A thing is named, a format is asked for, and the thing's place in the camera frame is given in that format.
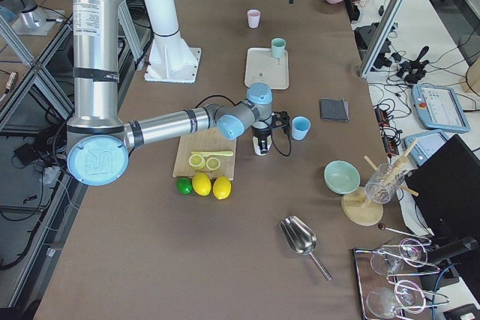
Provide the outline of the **pink cup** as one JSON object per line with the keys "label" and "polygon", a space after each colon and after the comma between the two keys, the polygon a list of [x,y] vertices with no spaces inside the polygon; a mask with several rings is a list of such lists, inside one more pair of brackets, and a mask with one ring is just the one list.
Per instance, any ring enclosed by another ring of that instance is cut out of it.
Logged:
{"label": "pink cup", "polygon": [[247,11],[247,23],[249,28],[258,28],[261,18],[261,12],[257,9],[250,9]]}

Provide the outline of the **clear textured glass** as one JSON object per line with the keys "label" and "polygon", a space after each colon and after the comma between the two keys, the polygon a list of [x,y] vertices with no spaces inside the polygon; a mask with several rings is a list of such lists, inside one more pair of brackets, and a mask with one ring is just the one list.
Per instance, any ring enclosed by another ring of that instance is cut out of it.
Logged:
{"label": "clear textured glass", "polygon": [[378,204],[390,202],[404,182],[404,171],[384,163],[370,177],[364,190],[368,200]]}

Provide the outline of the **grey folded cloth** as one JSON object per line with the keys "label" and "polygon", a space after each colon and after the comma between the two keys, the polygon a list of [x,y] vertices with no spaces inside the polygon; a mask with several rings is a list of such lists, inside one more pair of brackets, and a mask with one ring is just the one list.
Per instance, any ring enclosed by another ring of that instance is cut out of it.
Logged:
{"label": "grey folded cloth", "polygon": [[323,120],[339,122],[348,122],[350,120],[349,103],[347,100],[344,99],[320,99],[319,112],[320,117]]}

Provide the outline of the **cream rabbit tray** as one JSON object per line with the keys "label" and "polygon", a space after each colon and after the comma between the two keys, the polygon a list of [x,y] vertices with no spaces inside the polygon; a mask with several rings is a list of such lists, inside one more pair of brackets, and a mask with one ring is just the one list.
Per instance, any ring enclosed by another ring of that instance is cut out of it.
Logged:
{"label": "cream rabbit tray", "polygon": [[251,47],[247,51],[244,83],[250,87],[256,82],[267,84],[273,90],[289,87],[288,52],[273,58],[269,48]]}

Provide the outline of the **blue teach pendant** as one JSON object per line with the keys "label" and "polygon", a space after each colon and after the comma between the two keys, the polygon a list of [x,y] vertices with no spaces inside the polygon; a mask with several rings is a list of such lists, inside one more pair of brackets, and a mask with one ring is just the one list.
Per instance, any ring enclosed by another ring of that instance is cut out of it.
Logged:
{"label": "blue teach pendant", "polygon": [[427,129],[467,133],[471,128],[452,88],[415,84],[412,100],[420,122]]}
{"label": "blue teach pendant", "polygon": [[406,136],[403,143],[408,148],[414,140],[417,140],[417,143],[409,155],[417,166],[421,166],[446,144],[449,138],[443,130],[429,130]]}

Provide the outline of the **wooden cutting board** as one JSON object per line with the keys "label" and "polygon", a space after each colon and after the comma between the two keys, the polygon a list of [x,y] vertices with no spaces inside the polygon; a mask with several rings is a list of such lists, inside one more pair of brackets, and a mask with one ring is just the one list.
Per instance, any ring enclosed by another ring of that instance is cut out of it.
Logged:
{"label": "wooden cutting board", "polygon": [[217,128],[180,137],[173,167],[174,178],[192,178],[206,173],[210,179],[221,176],[233,180],[236,141],[227,140]]}

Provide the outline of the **blue cup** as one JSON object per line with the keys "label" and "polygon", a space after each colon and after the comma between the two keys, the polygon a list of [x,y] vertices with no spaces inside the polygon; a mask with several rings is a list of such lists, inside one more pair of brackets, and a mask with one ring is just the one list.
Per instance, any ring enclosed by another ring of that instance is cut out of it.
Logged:
{"label": "blue cup", "polygon": [[292,138],[297,141],[303,140],[311,128],[311,121],[304,116],[297,116],[292,120]]}

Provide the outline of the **aluminium frame post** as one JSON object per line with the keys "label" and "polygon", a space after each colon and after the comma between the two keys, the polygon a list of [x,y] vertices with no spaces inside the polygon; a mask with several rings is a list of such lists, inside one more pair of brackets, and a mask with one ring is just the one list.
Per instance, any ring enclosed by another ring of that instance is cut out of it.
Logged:
{"label": "aluminium frame post", "polygon": [[361,65],[359,67],[359,76],[366,80],[371,68],[374,65],[377,56],[380,53],[380,50],[383,47],[383,44],[387,38],[388,33],[390,32],[393,22],[398,14],[398,11],[401,9],[405,0],[390,0],[385,13],[382,15],[382,19],[377,26],[377,29],[373,35],[372,41],[367,48],[366,55],[362,59]]}

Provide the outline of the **wine glass rack tray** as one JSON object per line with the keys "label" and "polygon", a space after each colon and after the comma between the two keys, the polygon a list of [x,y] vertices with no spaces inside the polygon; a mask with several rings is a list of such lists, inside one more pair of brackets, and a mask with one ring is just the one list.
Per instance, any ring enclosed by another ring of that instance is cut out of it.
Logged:
{"label": "wine glass rack tray", "polygon": [[352,250],[363,319],[414,319],[449,302],[447,295],[422,288],[422,277],[440,273],[428,260],[430,244],[426,238],[407,237],[372,250]]}

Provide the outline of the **green cup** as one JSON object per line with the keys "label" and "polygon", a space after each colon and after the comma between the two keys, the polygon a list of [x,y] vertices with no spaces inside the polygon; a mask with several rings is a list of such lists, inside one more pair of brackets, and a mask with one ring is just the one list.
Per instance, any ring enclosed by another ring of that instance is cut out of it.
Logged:
{"label": "green cup", "polygon": [[273,38],[271,40],[271,57],[281,59],[284,56],[286,41],[283,38]]}

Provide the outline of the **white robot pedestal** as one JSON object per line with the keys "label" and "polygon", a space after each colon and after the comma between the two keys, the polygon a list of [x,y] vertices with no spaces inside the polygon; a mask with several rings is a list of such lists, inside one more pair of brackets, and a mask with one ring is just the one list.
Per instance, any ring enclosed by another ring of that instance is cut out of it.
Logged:
{"label": "white robot pedestal", "polygon": [[144,0],[154,40],[145,80],[192,84],[196,81],[201,49],[182,38],[174,0]]}

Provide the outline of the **whole yellow lemon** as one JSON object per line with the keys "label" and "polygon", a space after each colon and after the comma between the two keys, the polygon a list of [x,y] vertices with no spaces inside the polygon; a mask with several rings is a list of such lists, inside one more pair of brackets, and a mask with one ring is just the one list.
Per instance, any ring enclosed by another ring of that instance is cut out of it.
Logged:
{"label": "whole yellow lemon", "polygon": [[212,183],[210,177],[205,173],[196,173],[192,177],[192,186],[195,193],[200,196],[208,196],[212,190]]}
{"label": "whole yellow lemon", "polygon": [[215,180],[213,185],[213,194],[216,199],[226,199],[230,196],[231,192],[232,184],[227,177],[221,176]]}

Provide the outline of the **green lime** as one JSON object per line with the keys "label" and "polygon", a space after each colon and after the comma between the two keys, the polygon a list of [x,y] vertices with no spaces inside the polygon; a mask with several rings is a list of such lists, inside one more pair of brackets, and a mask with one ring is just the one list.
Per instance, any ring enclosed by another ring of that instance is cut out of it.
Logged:
{"label": "green lime", "polygon": [[189,178],[178,178],[175,185],[177,190],[183,195],[191,194],[194,191],[192,181]]}

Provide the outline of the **cream cup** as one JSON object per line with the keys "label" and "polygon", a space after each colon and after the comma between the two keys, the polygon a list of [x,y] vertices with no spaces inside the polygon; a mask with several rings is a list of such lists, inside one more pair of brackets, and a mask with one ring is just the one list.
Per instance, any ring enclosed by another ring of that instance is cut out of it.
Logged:
{"label": "cream cup", "polygon": [[264,156],[267,155],[271,146],[270,138],[267,139],[260,139],[260,138],[253,138],[253,149],[256,155]]}

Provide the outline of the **black laptop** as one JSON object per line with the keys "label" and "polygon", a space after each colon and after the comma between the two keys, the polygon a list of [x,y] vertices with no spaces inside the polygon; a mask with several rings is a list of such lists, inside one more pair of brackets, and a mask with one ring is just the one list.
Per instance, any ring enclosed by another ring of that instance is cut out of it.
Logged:
{"label": "black laptop", "polygon": [[479,159],[454,135],[406,177],[418,206],[437,237],[479,239]]}

